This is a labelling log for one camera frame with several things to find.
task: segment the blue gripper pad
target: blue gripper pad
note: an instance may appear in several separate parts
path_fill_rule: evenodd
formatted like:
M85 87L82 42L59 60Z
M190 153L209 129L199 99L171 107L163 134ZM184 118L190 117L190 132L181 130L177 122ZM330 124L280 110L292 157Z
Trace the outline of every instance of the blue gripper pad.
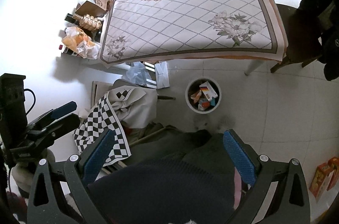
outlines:
M97 178L102 165L105 163L108 158L115 142L115 131L109 130L106 136L102 139L97 148L93 151L89 159L84 164L82 183L87 186L90 183L93 183Z
M254 165L228 130L224 132L223 144L234 166L237 168L242 181L250 184L252 187L257 178Z

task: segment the checkered cloth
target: checkered cloth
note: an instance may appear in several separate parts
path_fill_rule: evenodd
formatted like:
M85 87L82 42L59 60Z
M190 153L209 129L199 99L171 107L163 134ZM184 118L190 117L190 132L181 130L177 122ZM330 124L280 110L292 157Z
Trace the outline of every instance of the checkered cloth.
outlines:
M92 144L107 127L113 130L116 135L113 148L103 166L111 165L131 155L125 132L108 100L108 93L98 101L87 119L74 131L73 136L79 153Z

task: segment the open cardboard box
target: open cardboard box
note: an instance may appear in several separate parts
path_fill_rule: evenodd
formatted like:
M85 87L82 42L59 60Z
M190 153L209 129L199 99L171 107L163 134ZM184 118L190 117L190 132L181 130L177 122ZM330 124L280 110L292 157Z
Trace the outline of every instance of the open cardboard box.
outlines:
M84 16L86 14L92 15L94 17L102 18L114 4L114 0L94 0L95 3L91 1L85 1L75 13Z

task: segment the red box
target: red box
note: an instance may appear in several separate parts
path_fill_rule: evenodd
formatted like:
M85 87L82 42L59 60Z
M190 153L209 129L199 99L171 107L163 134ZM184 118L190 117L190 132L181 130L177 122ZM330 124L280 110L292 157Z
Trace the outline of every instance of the red box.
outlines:
M335 184L337 183L337 181L339 179L339 158L333 157L333 158L329 159L328 165L331 168L334 169L334 174L333 174L332 179L329 182L329 185L328 185L328 188L327 188L327 190L330 190L331 188L333 188L335 186Z
M327 163L317 166L316 173L314 174L314 178L310 186L310 191L313 193L317 202L324 190L327 189L333 173L333 168L331 168Z

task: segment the floral tablecloth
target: floral tablecloth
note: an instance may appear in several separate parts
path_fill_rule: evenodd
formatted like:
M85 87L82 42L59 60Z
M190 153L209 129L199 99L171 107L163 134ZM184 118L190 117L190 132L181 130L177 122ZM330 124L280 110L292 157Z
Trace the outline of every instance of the floral tablecloth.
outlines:
M287 40L273 0L117 0L105 64L183 58L281 61Z

